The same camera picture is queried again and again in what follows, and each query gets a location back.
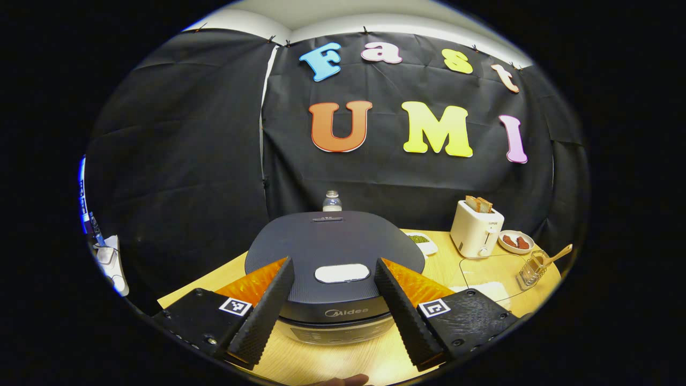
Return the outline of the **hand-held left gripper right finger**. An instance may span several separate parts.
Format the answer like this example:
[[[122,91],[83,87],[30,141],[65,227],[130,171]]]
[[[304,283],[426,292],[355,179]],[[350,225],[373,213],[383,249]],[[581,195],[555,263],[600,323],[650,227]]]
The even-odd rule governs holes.
[[[374,282],[418,370],[466,362],[519,323],[477,289],[455,292],[382,257]]]

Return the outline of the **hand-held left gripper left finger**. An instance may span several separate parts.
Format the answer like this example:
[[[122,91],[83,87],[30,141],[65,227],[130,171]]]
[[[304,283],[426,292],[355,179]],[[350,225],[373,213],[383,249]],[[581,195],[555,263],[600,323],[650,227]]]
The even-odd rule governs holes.
[[[216,291],[194,288],[154,322],[207,356],[251,370],[260,361],[295,280],[284,257]]]

